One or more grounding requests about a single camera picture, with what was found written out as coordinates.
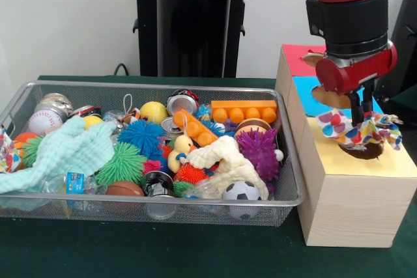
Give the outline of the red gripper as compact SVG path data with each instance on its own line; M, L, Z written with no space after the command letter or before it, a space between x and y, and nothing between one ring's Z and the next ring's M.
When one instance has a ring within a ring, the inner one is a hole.
M366 57L339 59L325 57L317 62L315 72L327 91L348 94L351 103L352 125L364 121L364 114L373 111L375 80L391 72L397 62L397 50L391 41L387 48ZM354 90L363 86L362 105Z

